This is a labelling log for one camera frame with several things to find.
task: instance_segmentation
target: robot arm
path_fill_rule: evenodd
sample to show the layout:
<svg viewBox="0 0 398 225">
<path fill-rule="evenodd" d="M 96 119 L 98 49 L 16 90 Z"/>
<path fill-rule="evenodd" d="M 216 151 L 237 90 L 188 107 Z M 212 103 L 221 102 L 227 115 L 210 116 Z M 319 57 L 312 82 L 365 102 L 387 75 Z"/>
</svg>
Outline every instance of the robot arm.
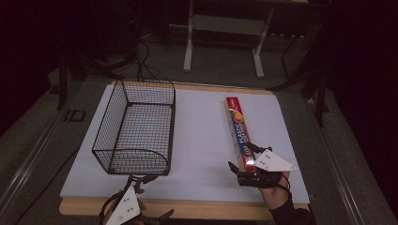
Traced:
<svg viewBox="0 0 398 225">
<path fill-rule="evenodd" d="M 113 195 L 103 206 L 101 212 L 99 213 L 100 224 L 102 224 L 103 219 L 105 218 L 105 209 L 106 206 L 115 201 L 113 206 L 113 213 L 111 217 L 108 219 L 106 225 L 120 225 L 132 219 L 140 219 L 145 224 L 149 225 L 160 225 L 164 221 L 166 221 L 173 213 L 174 209 L 170 210 L 169 212 L 163 214 L 162 216 L 154 219 L 150 217 L 145 217 L 141 213 L 141 209 L 137 200 L 136 192 L 141 186 L 141 183 L 148 183 L 150 181 L 155 180 L 158 178 L 157 175 L 148 175 L 144 177 L 136 177 L 136 176 L 129 176 L 129 180 L 125 187 L 120 190 L 118 193 Z"/>
<path fill-rule="evenodd" d="M 232 162 L 228 165 L 233 173 L 237 175 L 237 182 L 240 186 L 255 188 L 273 188 L 281 179 L 282 172 L 296 171 L 297 167 L 272 152 L 270 147 L 262 148 L 250 142 L 247 146 L 261 156 L 255 160 L 256 172 L 241 172 Z"/>
</svg>

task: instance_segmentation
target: gray floor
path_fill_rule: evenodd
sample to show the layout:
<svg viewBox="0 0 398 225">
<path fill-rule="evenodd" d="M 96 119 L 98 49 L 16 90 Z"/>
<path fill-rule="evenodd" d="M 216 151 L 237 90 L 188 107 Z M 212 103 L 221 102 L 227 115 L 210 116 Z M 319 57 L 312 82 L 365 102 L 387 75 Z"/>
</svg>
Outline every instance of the gray floor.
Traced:
<svg viewBox="0 0 398 225">
<path fill-rule="evenodd" d="M 149 46 L 146 63 L 153 67 L 149 71 L 161 72 L 173 82 L 206 83 L 264 89 L 286 81 L 280 62 L 288 40 L 269 37 L 261 53 L 266 78 L 255 77 L 251 50 L 248 46 L 232 47 L 217 45 L 196 39 L 193 47 L 190 73 L 184 73 L 183 60 L 185 41 L 183 36 L 173 36 L 169 42 L 157 41 L 148 36 Z M 289 71 L 292 71 L 305 54 L 299 42 L 286 56 Z M 144 57 L 145 48 L 140 46 Z M 132 65 L 119 74 L 135 76 L 137 65 Z M 57 71 L 50 74 L 56 83 Z M 67 109 L 87 112 L 81 123 L 62 121 L 65 112 L 56 110 L 57 96 L 45 94 L 3 137 L 0 139 L 0 190 L 7 189 L 12 177 L 29 152 L 36 148 L 42 133 L 56 121 L 51 137 L 42 146 L 35 170 L 29 176 L 24 188 L 2 224 L 13 224 L 23 210 L 52 179 L 68 156 L 79 148 L 90 120 L 100 101 L 102 91 L 110 80 L 91 73 L 85 82 L 70 82 L 71 97 Z M 395 217 L 384 200 L 372 174 L 361 154 L 359 145 L 344 120 L 333 94 L 328 91 L 326 103 L 329 112 L 324 113 L 325 127 L 314 121 L 314 106 L 303 99 L 298 83 L 282 92 L 275 93 L 280 101 L 283 117 L 296 152 L 304 182 L 311 199 L 311 207 L 318 224 L 397 224 Z M 19 224 L 98 224 L 97 217 L 63 216 L 58 207 L 63 182 L 72 165 L 71 159 L 43 196 L 34 204 Z M 168 224 L 256 224 L 252 221 L 201 221 L 171 220 Z"/>
</svg>

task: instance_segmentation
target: dark background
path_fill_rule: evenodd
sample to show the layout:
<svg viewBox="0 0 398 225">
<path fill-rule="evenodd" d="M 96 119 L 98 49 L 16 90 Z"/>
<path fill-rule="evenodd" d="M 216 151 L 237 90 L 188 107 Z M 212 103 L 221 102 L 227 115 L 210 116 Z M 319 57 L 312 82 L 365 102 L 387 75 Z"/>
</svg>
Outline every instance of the dark background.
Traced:
<svg viewBox="0 0 398 225">
<path fill-rule="evenodd" d="M 63 41 L 105 61 L 106 52 L 133 51 L 118 43 L 115 35 L 131 17 L 123 5 L 109 4 L 94 0 L 0 2 L 0 136 L 49 90 L 47 74 L 58 68 Z M 398 171 L 398 3 L 343 1 L 336 6 L 306 60 L 328 73 L 328 88 L 398 216 L 394 175 Z M 186 24 L 187 8 L 188 1 L 183 0 L 144 1 L 139 23 L 166 35 L 168 23 Z M 278 16 L 288 20 L 294 15 Z M 141 32 L 139 23 L 136 33 Z"/>
</svg>

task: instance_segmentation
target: human hand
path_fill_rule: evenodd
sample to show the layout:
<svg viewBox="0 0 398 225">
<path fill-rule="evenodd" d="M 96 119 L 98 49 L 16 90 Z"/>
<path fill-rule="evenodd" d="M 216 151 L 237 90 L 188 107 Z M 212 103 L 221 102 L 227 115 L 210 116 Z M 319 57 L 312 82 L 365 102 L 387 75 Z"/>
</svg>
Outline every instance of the human hand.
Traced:
<svg viewBox="0 0 398 225">
<path fill-rule="evenodd" d="M 145 191 L 143 189 L 141 189 L 141 188 L 139 188 L 137 190 L 137 194 L 142 194 L 144 192 Z M 138 205 L 140 206 L 141 210 L 146 210 L 147 209 L 146 205 L 141 200 L 137 199 L 137 201 L 138 201 Z M 114 203 L 111 205 L 111 207 L 109 208 L 108 212 L 106 212 L 105 217 L 102 220 L 102 224 L 103 225 L 106 225 L 106 223 L 108 222 L 108 220 L 111 217 L 112 213 L 114 212 L 112 210 L 114 208 Z M 144 222 L 142 220 L 140 220 L 140 219 L 134 219 L 132 221 L 132 223 L 129 223 L 129 224 L 131 224 L 131 225 L 145 225 Z"/>
<path fill-rule="evenodd" d="M 290 172 L 283 172 L 278 184 L 282 187 L 288 188 L 289 175 Z M 269 210 L 281 207 L 289 199 L 288 192 L 278 186 L 270 188 L 259 188 L 259 190 L 261 195 L 263 196 L 264 203 L 267 205 Z"/>
</svg>

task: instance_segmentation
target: desk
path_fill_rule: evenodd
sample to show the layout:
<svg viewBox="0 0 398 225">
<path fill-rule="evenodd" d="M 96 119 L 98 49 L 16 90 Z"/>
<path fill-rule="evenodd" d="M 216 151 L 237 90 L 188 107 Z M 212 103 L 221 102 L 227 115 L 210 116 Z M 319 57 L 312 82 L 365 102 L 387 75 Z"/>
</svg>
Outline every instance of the desk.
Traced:
<svg viewBox="0 0 398 225">
<path fill-rule="evenodd" d="M 264 20 L 247 20 L 230 17 L 220 17 L 214 15 L 201 15 L 194 12 L 194 0 L 190 0 L 189 8 L 189 19 L 188 19 L 188 41 L 187 49 L 185 51 L 184 67 L 185 72 L 191 71 L 191 58 L 192 58 L 192 32 L 196 30 L 207 30 L 216 32 L 227 32 L 244 35 L 259 36 L 257 45 L 253 48 L 253 62 L 255 67 L 256 76 L 259 79 L 264 78 L 264 71 L 261 64 L 260 52 L 263 48 L 264 41 L 268 34 L 268 29 L 271 25 L 276 8 L 282 8 L 285 6 L 310 6 L 319 7 L 321 5 L 308 3 L 306 0 L 292 0 L 292 1 L 278 1 L 278 0 L 264 0 L 264 1 L 249 1 L 242 4 L 255 3 L 256 5 L 263 4 L 265 8 L 265 14 L 267 15 Z"/>
<path fill-rule="evenodd" d="M 202 96 L 202 98 L 208 100 L 208 95 L 212 95 L 213 93 L 218 93 L 218 95 L 237 95 L 242 97 L 251 97 L 252 95 L 258 95 L 259 97 L 265 97 L 267 96 L 267 99 L 274 101 L 276 98 L 272 96 L 272 93 L 267 92 L 267 91 L 260 91 L 260 90 L 249 90 L 249 89 L 240 89 L 240 88 L 227 88 L 227 87 L 211 87 L 211 86 L 198 86 L 198 85 L 184 85 L 184 84 L 175 84 L 176 90 L 177 91 L 199 91 Z M 223 152 L 225 149 L 219 149 L 215 147 L 218 151 L 222 153 L 222 155 L 225 155 L 225 158 L 221 158 L 221 163 L 225 163 L 221 165 L 221 169 L 217 170 L 212 170 L 214 172 L 208 173 L 208 167 L 213 168 L 213 166 L 218 166 L 220 165 L 214 165 L 212 162 L 207 162 L 207 163 L 201 163 L 199 157 L 194 157 L 193 159 L 197 159 L 195 161 L 190 161 L 187 158 L 184 161 L 189 161 L 190 167 L 185 167 L 186 171 L 189 173 L 193 173 L 190 168 L 193 168 L 195 170 L 197 166 L 197 162 L 199 164 L 202 164 L 200 167 L 202 170 L 200 172 L 196 172 L 195 176 L 193 177 L 189 173 L 182 174 L 181 175 L 181 167 L 179 166 L 178 162 L 181 161 L 182 156 L 186 156 L 184 154 L 188 154 L 188 156 L 191 155 L 192 152 L 190 150 L 195 150 L 194 146 L 187 147 L 184 144 L 187 144 L 186 142 L 182 142 L 181 140 L 178 140 L 176 142 L 176 137 L 181 137 L 184 134 L 186 134 L 187 137 L 181 137 L 180 139 L 186 140 L 189 139 L 188 136 L 190 136 L 190 132 L 192 130 L 178 130 L 178 128 L 181 128 L 181 121 L 183 120 L 184 116 L 191 115 L 190 111 L 184 112 L 183 111 L 178 111 L 178 108 L 181 109 L 184 106 L 184 104 L 178 104 L 178 98 L 185 98 L 189 93 L 184 92 L 184 96 L 179 96 L 177 92 L 177 102 L 176 102 L 176 107 L 177 107 L 177 112 L 176 112 L 176 128 L 175 128 L 175 141 L 174 141 L 174 155 L 172 159 L 172 169 L 171 172 L 168 176 L 163 176 L 159 177 L 157 180 L 146 184 L 143 188 L 146 190 L 146 193 L 143 195 L 143 202 L 147 205 L 148 209 L 144 211 L 145 215 L 148 217 L 158 217 L 159 215 L 163 214 L 164 212 L 170 210 L 171 208 L 175 209 L 175 213 L 172 215 L 172 218 L 201 218 L 201 219 L 249 219 L 249 220 L 267 220 L 271 219 L 271 215 L 269 211 L 266 209 L 263 203 L 261 203 L 261 197 L 257 191 L 256 188 L 253 187 L 240 187 L 237 184 L 237 179 L 234 174 L 232 174 L 229 171 L 229 168 L 227 166 L 226 161 L 227 160 L 236 160 L 235 159 L 235 154 L 233 153 L 233 144 L 232 141 L 230 140 L 229 137 L 229 127 L 227 124 L 225 126 L 222 126 L 222 129 L 225 129 L 225 132 L 222 132 L 219 134 L 219 137 L 217 137 L 217 140 L 220 139 L 220 142 L 222 142 L 222 145 L 226 145 L 225 149 L 226 152 Z M 100 114 L 98 114 L 98 111 L 100 110 L 101 104 L 105 103 L 106 101 L 99 104 L 99 108 L 96 112 L 96 115 L 94 116 L 94 120 L 96 120 L 98 117 L 99 119 L 101 118 Z M 201 102 L 201 99 L 196 99 L 193 103 L 199 104 Z M 248 122 L 249 130 L 255 129 L 256 124 L 260 123 L 254 123 L 253 120 L 250 121 L 250 118 L 258 117 L 257 116 L 252 116 L 253 113 L 260 113 L 258 111 L 251 111 L 249 107 L 245 107 L 245 101 L 241 102 L 243 111 L 246 112 L 245 114 L 248 115 L 248 118 L 246 121 Z M 276 117 L 282 116 L 280 113 L 280 108 L 273 108 L 269 109 L 270 112 L 276 112 L 277 114 L 275 115 Z M 223 112 L 223 105 L 221 105 L 221 114 L 224 114 Z M 214 121 L 212 121 L 213 118 L 210 118 L 209 116 L 208 120 L 210 124 L 213 124 Z M 261 121 L 267 121 L 267 123 L 272 123 L 270 121 L 275 121 L 277 120 L 276 118 L 272 117 L 271 115 L 269 118 L 264 118 Z M 93 123 L 90 126 L 90 129 L 94 129 Z M 286 151 L 281 151 L 281 154 L 283 152 L 285 154 L 288 154 L 288 151 L 292 151 L 292 154 L 288 154 L 288 157 L 290 157 L 289 160 L 293 164 L 297 164 L 296 158 L 293 153 L 293 149 L 290 143 L 290 140 L 288 139 L 287 135 L 287 130 L 286 127 L 284 126 L 284 123 L 280 124 L 280 126 L 276 127 L 275 130 L 276 133 L 273 132 L 253 132 L 251 134 L 251 138 L 254 143 L 258 143 L 260 145 L 265 145 L 264 143 L 264 135 L 272 136 L 272 138 L 269 138 L 267 143 L 270 143 L 275 149 L 286 149 Z M 285 142 L 278 142 L 277 136 L 280 137 L 286 137 L 287 135 L 287 140 Z M 94 156 L 90 156 L 87 153 L 90 153 L 91 149 L 87 149 L 85 147 L 86 144 L 89 144 L 89 141 L 86 138 L 84 139 L 84 143 L 82 144 L 81 151 L 78 154 L 78 157 L 75 160 L 75 163 L 72 167 L 72 169 L 69 172 L 69 177 L 67 178 L 67 181 L 63 187 L 63 190 L 61 192 L 61 196 L 63 197 L 63 201 L 61 202 L 60 205 L 60 212 L 64 215 L 97 215 L 98 212 L 100 211 L 102 205 L 104 202 L 107 200 L 107 198 L 117 192 L 118 188 L 122 188 L 124 186 L 124 183 L 127 181 L 126 176 L 122 175 L 108 175 L 106 174 L 103 169 L 100 167 L 98 162 L 95 161 L 94 164 L 91 165 L 91 162 L 93 161 L 92 159 Z M 199 148 L 202 148 L 202 146 L 206 146 L 208 143 L 203 143 L 200 144 Z M 181 152 L 181 149 L 187 149 L 186 153 Z M 85 173 L 85 171 L 81 171 L 77 169 L 77 166 L 75 167 L 76 164 L 82 163 L 80 159 L 82 158 L 87 158 L 87 161 L 83 160 L 84 165 L 88 165 L 90 168 L 88 170 L 94 170 L 95 174 L 89 175 L 89 176 L 82 176 L 81 178 L 75 178 L 76 176 L 82 175 L 82 173 Z M 203 172 L 205 172 L 205 178 L 208 175 L 208 179 L 204 181 L 204 179 L 201 179 L 201 177 L 204 177 Z M 87 179 L 93 179 L 93 182 L 96 184 L 88 184 L 89 186 L 92 186 L 90 188 L 87 188 L 86 185 L 81 185 L 80 183 L 87 182 Z M 191 183 L 192 180 L 193 182 L 197 180 L 200 180 L 202 182 L 196 181 L 194 184 L 195 186 L 200 186 L 198 189 L 194 189 L 194 192 L 197 193 L 202 193 L 201 191 L 207 191 L 204 192 L 205 194 L 196 194 L 195 196 L 192 196 L 191 189 L 186 190 L 185 188 L 178 189 L 178 187 L 171 187 L 173 183 L 178 183 L 180 179 L 188 179 L 187 183 Z M 220 187 L 212 187 L 209 184 L 220 184 Z M 292 184 L 292 192 L 294 196 L 294 202 L 296 203 L 296 207 L 302 207 L 302 208 L 307 208 L 308 206 L 308 194 L 305 189 L 305 186 L 302 181 L 301 173 L 298 170 L 297 172 L 292 172 L 291 175 L 291 184 Z M 244 199 L 247 198 L 248 201 L 245 202 L 245 200 L 241 200 L 239 196 L 233 196 L 231 193 L 244 193 Z M 163 195 L 169 195 L 171 196 L 170 199 L 162 199 L 161 197 Z"/>
</svg>

